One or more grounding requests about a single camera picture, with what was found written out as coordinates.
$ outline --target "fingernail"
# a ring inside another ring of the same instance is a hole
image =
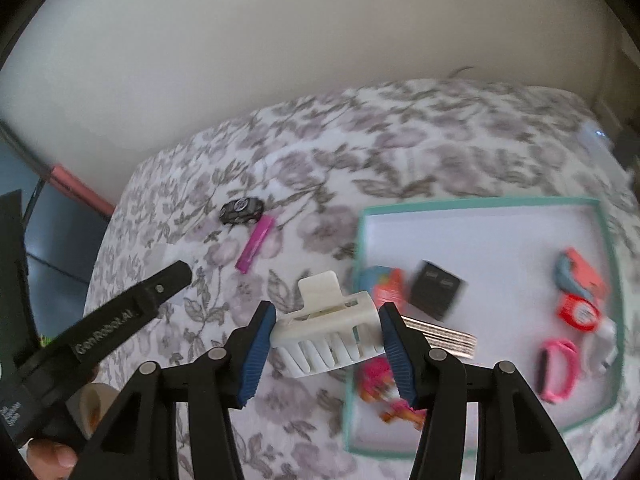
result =
[[[56,458],[62,467],[70,468],[76,465],[78,457],[74,451],[67,446],[56,447]]]

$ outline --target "pink wristband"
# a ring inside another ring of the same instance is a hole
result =
[[[551,377],[550,370],[554,358],[552,355],[556,352],[562,353],[567,360],[568,374],[564,388],[560,392],[552,392],[548,383]],[[567,400],[571,396],[575,384],[580,377],[580,356],[576,345],[568,339],[550,339],[542,345],[542,362],[539,372],[538,392],[540,398],[545,402],[557,404],[563,400]]]
[[[254,260],[254,256],[260,249],[266,235],[269,233],[276,219],[272,216],[262,215],[258,223],[255,225],[254,232],[251,233],[249,241],[244,246],[244,250],[238,261],[236,262],[236,269],[243,274],[249,271],[251,262]]]

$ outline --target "metal screw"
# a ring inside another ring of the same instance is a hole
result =
[[[138,368],[138,370],[140,370],[140,373],[143,375],[152,374],[153,372],[156,371],[156,363],[153,361],[147,361],[145,363],[142,363],[140,365],[140,368]]]
[[[444,361],[447,358],[447,353],[442,348],[432,348],[429,350],[429,357],[434,361]]]
[[[506,374],[513,374],[516,371],[516,365],[511,361],[500,361],[498,368]]]
[[[213,361],[218,361],[219,359],[223,359],[225,355],[226,355],[226,350],[222,348],[222,346],[216,346],[215,348],[212,348],[211,350],[209,350],[209,353],[207,354],[207,356],[209,356],[209,359],[212,359]]]

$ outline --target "white wall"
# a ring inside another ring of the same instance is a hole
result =
[[[445,76],[589,98],[601,0],[49,0],[0,73],[0,120],[116,202],[135,165],[319,91]]]

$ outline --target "floral fabric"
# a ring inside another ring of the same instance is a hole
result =
[[[104,237],[86,312],[172,259],[193,283],[102,364],[121,388],[137,366],[193,361],[250,320],[260,300],[302,306],[300,278],[333,269],[350,286],[358,212],[430,198],[597,196],[623,273],[626,349],[616,407],[566,436],[583,476],[612,478],[635,446],[640,399],[640,219],[576,139],[592,115],[569,92],[464,80],[412,80],[305,97],[220,124],[163,150],[131,177]],[[234,263],[250,229],[220,225],[228,200],[258,196],[275,216],[247,275]],[[410,462],[343,451],[344,371],[286,378],[272,354],[254,399],[232,414],[247,479],[405,479]],[[178,410],[181,478],[192,475]],[[466,460],[463,479],[473,477]]]

